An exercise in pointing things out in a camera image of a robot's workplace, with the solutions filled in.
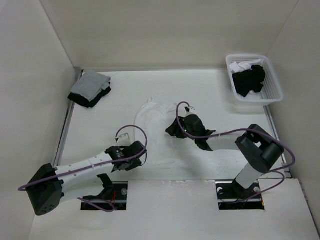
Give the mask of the white tank top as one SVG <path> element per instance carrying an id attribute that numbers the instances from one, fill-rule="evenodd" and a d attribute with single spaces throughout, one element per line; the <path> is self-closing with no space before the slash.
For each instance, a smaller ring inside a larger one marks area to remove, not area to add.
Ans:
<path id="1" fill-rule="evenodd" d="M 147 167 L 176 169 L 179 166 L 179 144 L 166 133 L 176 118 L 177 104 L 154 102 L 152 98 L 138 110 L 134 125 L 144 130 L 147 139 Z"/>

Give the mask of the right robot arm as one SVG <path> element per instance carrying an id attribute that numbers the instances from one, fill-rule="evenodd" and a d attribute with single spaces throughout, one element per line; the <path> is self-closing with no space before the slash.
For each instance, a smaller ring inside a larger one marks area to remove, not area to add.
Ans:
<path id="1" fill-rule="evenodd" d="M 185 117 L 178 116 L 165 132 L 178 139 L 192 139 L 203 151 L 240 151 L 247 164 L 232 181 L 231 190 L 236 197 L 243 198 L 250 192 L 254 182 L 268 173 L 284 152 L 281 145 L 266 137 L 267 133 L 259 125 L 252 124 L 249 129 L 250 131 L 240 136 L 221 134 L 210 138 L 215 131 L 206 129 L 196 114 L 188 113 Z"/>

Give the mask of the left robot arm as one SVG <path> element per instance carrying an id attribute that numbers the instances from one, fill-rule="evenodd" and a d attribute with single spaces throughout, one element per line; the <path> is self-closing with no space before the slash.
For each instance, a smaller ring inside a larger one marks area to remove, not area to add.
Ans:
<path id="1" fill-rule="evenodd" d="M 36 216 L 46 215 L 59 204 L 73 199 L 81 201 L 81 210 L 125 210 L 127 197 L 122 191 L 128 185 L 112 182 L 108 167 L 112 167 L 112 172 L 133 170 L 143 165 L 140 158 L 146 153 L 146 147 L 135 141 L 128 146 L 111 146 L 78 163 L 57 167 L 47 163 L 37 170 L 23 190 Z"/>

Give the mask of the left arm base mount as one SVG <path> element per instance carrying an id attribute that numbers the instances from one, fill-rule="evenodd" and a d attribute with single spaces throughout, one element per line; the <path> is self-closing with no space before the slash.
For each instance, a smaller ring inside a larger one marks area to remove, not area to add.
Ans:
<path id="1" fill-rule="evenodd" d="M 96 205 L 107 212 L 125 211 L 127 209 L 128 186 L 127 181 L 113 182 L 113 189 L 102 191 L 97 196 L 84 196 L 85 202 L 81 203 L 80 209 L 82 211 L 98 211 L 98 208 L 92 206 Z"/>

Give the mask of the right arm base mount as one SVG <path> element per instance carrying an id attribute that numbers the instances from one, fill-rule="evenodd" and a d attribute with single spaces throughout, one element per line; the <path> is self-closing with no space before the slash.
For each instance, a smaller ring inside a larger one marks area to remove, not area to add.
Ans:
<path id="1" fill-rule="evenodd" d="M 216 181 L 216 194 L 218 208 L 221 211 L 228 210 L 264 210 L 264 202 L 261 195 L 249 197 L 260 192 L 258 181 L 254 182 L 248 189 L 242 189 L 232 181 Z"/>

